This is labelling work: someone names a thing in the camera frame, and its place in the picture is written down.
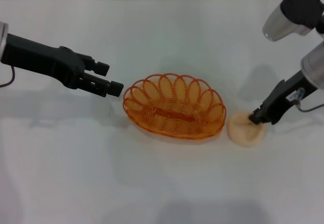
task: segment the white table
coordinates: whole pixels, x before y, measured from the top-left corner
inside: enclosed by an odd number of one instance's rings
[[[0,1],[12,34],[110,65],[125,88],[154,73],[205,79],[254,110],[320,43],[261,28],[278,0]],[[307,224],[324,219],[324,110],[291,109],[264,142],[226,130],[191,146],[133,126],[121,99],[17,69],[0,89],[1,224]],[[0,83],[11,77],[1,65]],[[317,91],[303,108],[323,103]]]

